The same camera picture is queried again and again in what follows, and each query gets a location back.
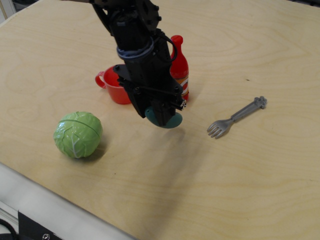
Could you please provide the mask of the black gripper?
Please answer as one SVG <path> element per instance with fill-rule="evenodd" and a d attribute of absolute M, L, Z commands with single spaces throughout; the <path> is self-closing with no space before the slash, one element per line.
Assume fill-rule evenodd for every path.
<path fill-rule="evenodd" d="M 136 112 L 145 118 L 145 110 L 152 107 L 161 126 L 176 110 L 185 107 L 182 87 L 170 74 L 172 58 L 168 37 L 148 37 L 141 41 L 116 37 L 117 54 L 124 64 L 114 67 L 119 83 L 124 87 Z"/>

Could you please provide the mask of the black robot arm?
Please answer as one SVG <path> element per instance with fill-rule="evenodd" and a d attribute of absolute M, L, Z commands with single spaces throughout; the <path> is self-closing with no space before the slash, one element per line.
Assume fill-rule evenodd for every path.
<path fill-rule="evenodd" d="M 113 70 L 135 110 L 142 118 L 152 110 L 157 125 L 168 126 L 186 101 L 170 73 L 171 40 L 158 28 L 159 7 L 150 0 L 91 0 L 90 4 L 115 39 L 124 63 Z"/>

